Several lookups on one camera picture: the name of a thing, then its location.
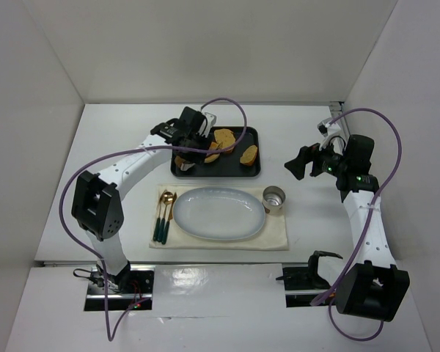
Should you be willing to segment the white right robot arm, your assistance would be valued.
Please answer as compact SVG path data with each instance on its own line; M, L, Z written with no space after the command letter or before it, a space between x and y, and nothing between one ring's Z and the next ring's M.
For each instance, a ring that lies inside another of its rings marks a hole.
M352 135L343 153L337 153L331 140L325 139L322 144L303 146L285 168L298 180L304 178L307 164L312 166L313 177L334 176L351 223L354 250L324 296L334 297L341 314L390 322L410 279L407 271L397 267L386 240L379 195L382 187L370 174L373 148L371 138Z

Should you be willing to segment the steel cup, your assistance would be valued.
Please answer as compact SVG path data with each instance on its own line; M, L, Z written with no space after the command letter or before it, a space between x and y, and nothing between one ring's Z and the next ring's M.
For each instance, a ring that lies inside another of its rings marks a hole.
M285 192L278 186L268 186L263 190L262 204L266 214L279 213L286 200Z

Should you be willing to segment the large bread slice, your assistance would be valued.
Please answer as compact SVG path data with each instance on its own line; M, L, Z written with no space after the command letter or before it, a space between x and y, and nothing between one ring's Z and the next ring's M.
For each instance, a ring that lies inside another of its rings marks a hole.
M234 150L233 145L236 143L236 138L230 129L217 129L213 132L213 135L218 150L225 149L224 153L231 153Z

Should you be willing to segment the oval light blue plate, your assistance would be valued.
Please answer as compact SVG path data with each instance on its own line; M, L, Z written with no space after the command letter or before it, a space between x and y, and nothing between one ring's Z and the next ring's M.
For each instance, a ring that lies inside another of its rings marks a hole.
M182 193L174 204L173 216L182 231L210 241L246 240L265 224L265 210L256 197L225 187L201 187Z

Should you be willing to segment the orange bagel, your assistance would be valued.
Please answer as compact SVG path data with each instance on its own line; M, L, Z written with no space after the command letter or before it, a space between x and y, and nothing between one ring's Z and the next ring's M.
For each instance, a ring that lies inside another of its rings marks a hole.
M209 151L214 151L214 150L220 150L221 149L221 144L217 143L217 142L211 142L210 147L209 147ZM204 163L205 164L209 164L214 162L216 159L218 159L220 156L219 153L210 153L207 154L207 156L204 159Z

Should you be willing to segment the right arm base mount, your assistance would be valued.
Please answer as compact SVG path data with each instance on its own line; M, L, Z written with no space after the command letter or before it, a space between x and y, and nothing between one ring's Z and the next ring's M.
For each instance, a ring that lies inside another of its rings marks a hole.
M309 307L316 296L331 287L342 264L339 254L314 251L306 264L282 266L282 273L275 280L284 285L286 307Z

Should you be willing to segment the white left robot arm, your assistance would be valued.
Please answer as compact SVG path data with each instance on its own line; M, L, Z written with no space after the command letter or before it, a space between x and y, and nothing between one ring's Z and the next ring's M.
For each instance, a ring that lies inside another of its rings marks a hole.
M172 158L169 146L207 150L216 116L185 107L178 118L156 125L132 153L115 164L76 179L71 214L88 235L92 248L103 257L109 287L117 292L128 284L131 264L122 250L119 231L124 222L122 201L145 176Z

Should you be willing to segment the brown chocolate croissant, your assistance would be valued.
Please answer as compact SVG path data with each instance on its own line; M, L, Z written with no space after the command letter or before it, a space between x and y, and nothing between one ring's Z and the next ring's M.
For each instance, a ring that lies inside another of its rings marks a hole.
M186 160L181 158L180 156L176 156L174 159L174 162L177 167L181 168L184 165L184 163L186 162Z

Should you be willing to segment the metal tongs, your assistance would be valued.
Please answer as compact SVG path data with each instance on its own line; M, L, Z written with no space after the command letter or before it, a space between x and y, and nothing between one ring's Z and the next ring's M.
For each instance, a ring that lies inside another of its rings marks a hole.
M192 168L197 164L204 164L204 159L207 156L206 153L195 153L195 152L188 152L187 155L188 155L187 159L183 158L186 160L184 165L181 168L178 167L183 172L188 171L190 168Z

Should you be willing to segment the black baking tray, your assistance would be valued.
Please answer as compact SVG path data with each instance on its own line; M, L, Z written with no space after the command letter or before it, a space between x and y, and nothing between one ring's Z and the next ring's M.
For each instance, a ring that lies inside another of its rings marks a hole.
M170 171L178 178L256 177L261 170L260 151L257 151L252 164L245 165L240 162L244 152L253 145L260 146L258 132L253 127L248 127L245 136L230 154L223 153L215 161L207 164L195 164L187 171L177 167L175 157L172 156Z

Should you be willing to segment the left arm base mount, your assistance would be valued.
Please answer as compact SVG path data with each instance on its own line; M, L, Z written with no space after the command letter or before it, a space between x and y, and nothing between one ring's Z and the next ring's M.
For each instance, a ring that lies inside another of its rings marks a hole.
M88 283L84 311L102 312L105 285L100 270L97 267L77 268L73 271L73 275L85 279ZM120 287L109 281L108 310L124 311L130 304L133 305L132 310L151 310L154 278L154 266L135 265L128 276L121 281Z

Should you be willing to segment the small bread slice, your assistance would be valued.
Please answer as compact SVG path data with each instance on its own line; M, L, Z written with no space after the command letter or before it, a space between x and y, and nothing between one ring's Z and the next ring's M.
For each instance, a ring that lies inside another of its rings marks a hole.
M258 147L256 145L249 146L240 157L240 164L244 166L252 166L258 154Z

